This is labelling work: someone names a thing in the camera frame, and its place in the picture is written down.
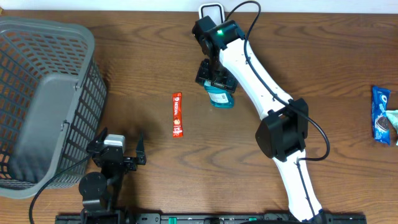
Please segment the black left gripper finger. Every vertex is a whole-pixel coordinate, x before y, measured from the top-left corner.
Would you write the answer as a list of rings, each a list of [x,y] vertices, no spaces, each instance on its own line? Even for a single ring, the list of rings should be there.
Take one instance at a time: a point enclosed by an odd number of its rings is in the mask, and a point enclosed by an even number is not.
[[[104,140],[108,135],[108,129],[105,127],[94,139],[91,141],[92,146],[99,146],[104,144]]]
[[[139,140],[137,142],[136,146],[136,156],[138,158],[145,158],[145,148],[144,148],[144,135],[143,133],[140,133],[139,135]]]

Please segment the blue mouthwash bottle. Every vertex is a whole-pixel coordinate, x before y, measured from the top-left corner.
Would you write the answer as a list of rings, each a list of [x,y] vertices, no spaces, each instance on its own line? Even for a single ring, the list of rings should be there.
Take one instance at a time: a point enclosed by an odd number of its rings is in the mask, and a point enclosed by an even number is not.
[[[204,89],[210,97],[211,104],[216,108],[230,109],[234,106],[232,94],[226,90],[211,86],[210,81],[204,82]]]

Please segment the red Nescafe coffee stick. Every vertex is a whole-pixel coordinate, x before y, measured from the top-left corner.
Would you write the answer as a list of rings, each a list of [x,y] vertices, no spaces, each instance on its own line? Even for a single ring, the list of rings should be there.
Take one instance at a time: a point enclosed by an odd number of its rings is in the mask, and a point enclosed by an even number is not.
[[[182,128],[182,93],[174,93],[173,99],[173,138],[183,137]]]

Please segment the blue Oreo cookie pack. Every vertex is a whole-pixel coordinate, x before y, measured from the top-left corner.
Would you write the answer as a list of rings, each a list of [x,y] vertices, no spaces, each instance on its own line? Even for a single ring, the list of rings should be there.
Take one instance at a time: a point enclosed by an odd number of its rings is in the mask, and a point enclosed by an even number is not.
[[[372,87],[371,118],[373,137],[377,142],[390,145],[389,120],[386,116],[386,107],[389,101],[390,90]]]

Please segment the green tissue pack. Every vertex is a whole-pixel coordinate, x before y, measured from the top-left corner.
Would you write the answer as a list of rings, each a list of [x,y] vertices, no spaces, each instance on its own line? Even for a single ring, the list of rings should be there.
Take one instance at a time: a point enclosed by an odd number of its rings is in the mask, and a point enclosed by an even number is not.
[[[397,110],[387,110],[386,116],[394,129],[398,131],[398,111]]]

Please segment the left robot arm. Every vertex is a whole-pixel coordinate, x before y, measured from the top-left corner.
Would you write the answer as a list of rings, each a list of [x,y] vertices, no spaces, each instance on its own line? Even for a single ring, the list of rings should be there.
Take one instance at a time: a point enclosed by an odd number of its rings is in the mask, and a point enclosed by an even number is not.
[[[82,223],[135,223],[136,219],[126,208],[118,208],[117,202],[124,176],[146,164],[144,135],[140,134],[136,156],[124,155],[123,135],[108,134],[104,128],[86,147],[87,153],[101,170],[86,174],[79,183],[83,210]]]

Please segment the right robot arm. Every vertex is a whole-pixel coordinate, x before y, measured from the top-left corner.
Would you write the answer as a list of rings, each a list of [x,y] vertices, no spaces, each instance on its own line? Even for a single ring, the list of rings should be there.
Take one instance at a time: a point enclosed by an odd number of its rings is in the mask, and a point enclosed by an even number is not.
[[[192,34],[207,55],[196,82],[228,93],[234,93],[238,85],[243,88],[261,120],[255,139],[280,172],[290,213],[300,222],[318,218],[322,206],[306,165],[307,103],[302,98],[294,100],[276,84],[235,21],[216,25],[206,16],[196,21]]]

